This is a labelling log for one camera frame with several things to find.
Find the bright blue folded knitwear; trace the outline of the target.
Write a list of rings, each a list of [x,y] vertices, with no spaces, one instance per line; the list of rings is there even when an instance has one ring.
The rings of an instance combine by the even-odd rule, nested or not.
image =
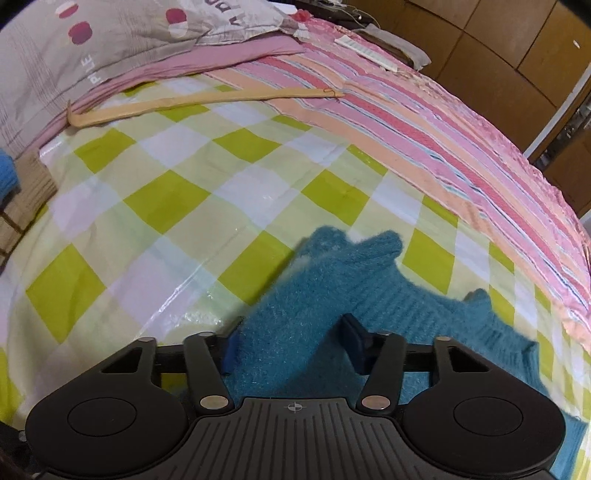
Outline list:
[[[4,150],[0,150],[0,205],[5,205],[21,190],[16,166],[13,158]]]

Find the green white checked plastic sheet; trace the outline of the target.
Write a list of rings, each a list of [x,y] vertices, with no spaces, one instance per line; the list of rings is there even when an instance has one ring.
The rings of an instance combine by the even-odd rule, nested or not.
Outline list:
[[[235,396],[356,397],[329,338],[449,336],[564,410],[553,474],[590,475],[590,240],[561,193],[425,78],[339,99],[185,106],[68,129],[1,275],[1,419],[140,337],[246,318]]]

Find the brown wooden door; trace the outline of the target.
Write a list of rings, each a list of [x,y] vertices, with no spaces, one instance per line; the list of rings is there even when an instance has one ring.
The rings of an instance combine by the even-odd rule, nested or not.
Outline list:
[[[544,151],[546,179],[579,218],[590,209],[590,91]]]

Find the white paper box on bed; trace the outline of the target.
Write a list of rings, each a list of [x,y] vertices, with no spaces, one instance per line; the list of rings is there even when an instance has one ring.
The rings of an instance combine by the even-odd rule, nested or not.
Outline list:
[[[335,39],[335,44],[341,45],[342,47],[352,50],[362,58],[373,62],[374,64],[382,67],[384,70],[390,71],[392,73],[398,72],[398,65],[392,62],[386,56],[377,53],[376,51],[370,49],[369,47],[363,46],[361,43],[356,42],[351,37],[347,35],[343,35]]]

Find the teal fuzzy flower sweater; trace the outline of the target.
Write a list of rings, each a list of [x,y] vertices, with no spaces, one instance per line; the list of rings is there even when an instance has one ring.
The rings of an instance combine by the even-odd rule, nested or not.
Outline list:
[[[411,343],[451,336],[545,394],[539,344],[503,322],[482,289],[453,300],[413,284],[396,264],[402,249],[393,231],[354,243],[339,229],[315,230],[239,329],[236,368],[226,379],[232,398],[355,399],[363,377],[337,339],[346,313]]]

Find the grey pillow with pink dots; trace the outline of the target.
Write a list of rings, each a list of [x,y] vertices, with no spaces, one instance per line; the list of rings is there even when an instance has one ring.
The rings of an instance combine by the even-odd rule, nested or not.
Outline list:
[[[1,30],[1,148],[20,156],[98,85],[197,45],[304,29],[269,1],[34,1]]]

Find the grey cushion on nightstand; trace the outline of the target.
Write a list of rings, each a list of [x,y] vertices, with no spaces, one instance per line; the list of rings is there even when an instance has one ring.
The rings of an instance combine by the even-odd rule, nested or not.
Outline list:
[[[389,31],[380,29],[374,24],[356,30],[356,34],[379,46],[400,60],[401,63],[412,67],[416,71],[421,71],[432,63],[429,55],[421,48]]]

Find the brown wooden wardrobe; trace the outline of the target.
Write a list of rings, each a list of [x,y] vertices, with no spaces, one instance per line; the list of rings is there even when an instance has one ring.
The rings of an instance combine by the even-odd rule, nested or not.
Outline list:
[[[590,65],[590,27],[563,1],[356,1],[424,50],[423,74],[520,150],[558,112]]]

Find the pink striped bedspread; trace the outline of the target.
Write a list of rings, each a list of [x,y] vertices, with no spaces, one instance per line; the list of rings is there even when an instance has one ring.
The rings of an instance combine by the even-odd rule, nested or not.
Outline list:
[[[198,92],[335,88],[339,99],[276,99],[159,110],[58,136],[58,182],[23,277],[38,305],[60,267],[66,306],[38,314],[58,338],[113,307],[126,324],[170,328],[190,312],[256,303],[311,233],[386,230],[416,283],[461,298],[487,290],[535,337],[590,343],[590,240],[558,190],[482,117],[438,84],[384,70],[311,23],[280,37],[199,47],[136,70],[101,106]]]

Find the beige brown checked folded cloth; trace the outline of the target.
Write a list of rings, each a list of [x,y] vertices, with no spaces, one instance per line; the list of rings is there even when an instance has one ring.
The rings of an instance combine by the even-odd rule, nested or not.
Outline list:
[[[58,189],[40,160],[38,149],[30,149],[16,159],[16,174],[19,187],[1,203],[1,270],[39,211]]]

